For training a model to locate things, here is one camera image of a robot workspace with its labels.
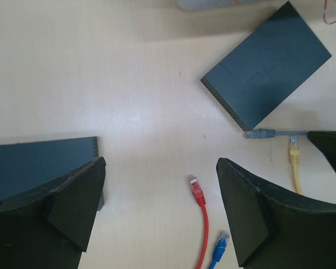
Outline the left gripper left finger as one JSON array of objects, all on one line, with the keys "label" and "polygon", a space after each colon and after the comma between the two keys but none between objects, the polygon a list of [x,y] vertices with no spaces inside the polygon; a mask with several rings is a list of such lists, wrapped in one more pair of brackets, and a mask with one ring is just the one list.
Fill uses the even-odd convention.
[{"label": "left gripper left finger", "polygon": [[103,157],[0,201],[0,268],[78,268],[106,177]]}]

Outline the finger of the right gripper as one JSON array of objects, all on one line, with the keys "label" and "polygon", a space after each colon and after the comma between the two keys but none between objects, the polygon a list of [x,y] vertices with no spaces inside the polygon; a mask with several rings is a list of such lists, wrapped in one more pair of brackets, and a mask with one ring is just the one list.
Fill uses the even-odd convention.
[{"label": "finger of the right gripper", "polygon": [[325,156],[336,173],[336,131],[309,131],[307,138]]}]

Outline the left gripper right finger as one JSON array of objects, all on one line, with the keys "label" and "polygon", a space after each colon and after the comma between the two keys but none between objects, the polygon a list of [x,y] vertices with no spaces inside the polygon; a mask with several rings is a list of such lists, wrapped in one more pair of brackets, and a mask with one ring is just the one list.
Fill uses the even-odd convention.
[{"label": "left gripper right finger", "polygon": [[235,162],[216,165],[241,268],[336,268],[336,204],[262,179]]}]

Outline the black network switch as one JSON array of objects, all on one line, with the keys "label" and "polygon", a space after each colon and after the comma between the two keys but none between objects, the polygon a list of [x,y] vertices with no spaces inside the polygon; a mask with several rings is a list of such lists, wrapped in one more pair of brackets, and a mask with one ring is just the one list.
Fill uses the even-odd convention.
[{"label": "black network switch", "polygon": [[286,2],[200,81],[243,131],[251,131],[331,56]]},{"label": "black network switch", "polygon": [[0,202],[99,157],[97,137],[0,145]]}]

